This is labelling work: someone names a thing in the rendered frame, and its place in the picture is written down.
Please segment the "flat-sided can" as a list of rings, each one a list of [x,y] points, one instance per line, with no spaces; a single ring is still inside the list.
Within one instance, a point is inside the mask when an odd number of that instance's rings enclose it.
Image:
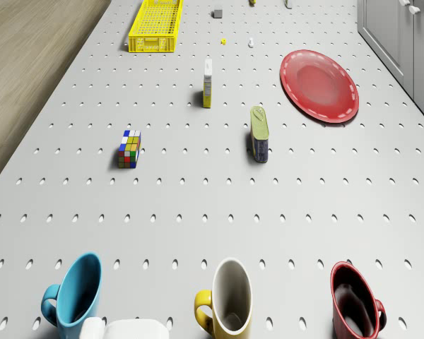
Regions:
[[[253,106],[250,109],[250,118],[254,159],[257,162],[267,162],[269,156],[269,129],[264,108]]]

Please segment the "red mug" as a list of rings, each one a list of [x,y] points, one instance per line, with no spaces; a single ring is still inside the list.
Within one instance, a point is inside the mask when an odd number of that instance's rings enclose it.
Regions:
[[[387,316],[361,273],[352,264],[339,261],[331,270],[330,284],[337,339],[376,339]]]

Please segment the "yellow mug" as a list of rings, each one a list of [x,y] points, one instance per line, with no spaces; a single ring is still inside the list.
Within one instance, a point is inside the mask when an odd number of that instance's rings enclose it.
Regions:
[[[211,290],[194,300],[197,323],[215,339],[248,339],[252,322],[253,291],[245,267],[226,258],[217,267]]]

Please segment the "puzzle cube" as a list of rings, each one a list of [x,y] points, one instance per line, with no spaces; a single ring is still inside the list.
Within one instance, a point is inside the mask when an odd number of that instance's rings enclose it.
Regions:
[[[135,168],[140,153],[141,132],[126,130],[118,151],[119,168]]]

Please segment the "blue mug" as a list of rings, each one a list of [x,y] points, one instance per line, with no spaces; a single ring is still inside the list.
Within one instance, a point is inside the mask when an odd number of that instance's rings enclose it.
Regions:
[[[96,314],[101,280],[100,259],[88,252],[73,262],[60,284],[46,289],[41,312],[61,339],[78,339],[85,319]]]

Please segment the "red plate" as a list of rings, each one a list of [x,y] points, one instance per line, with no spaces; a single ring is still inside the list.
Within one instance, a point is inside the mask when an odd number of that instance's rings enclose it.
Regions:
[[[296,50],[283,58],[280,79],[288,97],[306,114],[327,123],[343,123],[359,109],[358,90],[333,59],[316,51]]]

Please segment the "yellow and white box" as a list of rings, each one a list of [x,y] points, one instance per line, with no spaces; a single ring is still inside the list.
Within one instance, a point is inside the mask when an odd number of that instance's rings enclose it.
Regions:
[[[206,58],[204,64],[204,89],[203,89],[203,106],[211,107],[211,80],[212,80],[212,59]]]

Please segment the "white cabinet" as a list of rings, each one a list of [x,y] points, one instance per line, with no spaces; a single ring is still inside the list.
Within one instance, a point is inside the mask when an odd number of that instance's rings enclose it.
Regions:
[[[358,32],[424,113],[424,0],[358,0]]]

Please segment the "yellow basket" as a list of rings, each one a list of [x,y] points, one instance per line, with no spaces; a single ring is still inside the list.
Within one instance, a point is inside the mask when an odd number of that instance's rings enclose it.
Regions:
[[[129,52],[174,52],[183,0],[143,0],[129,31]]]

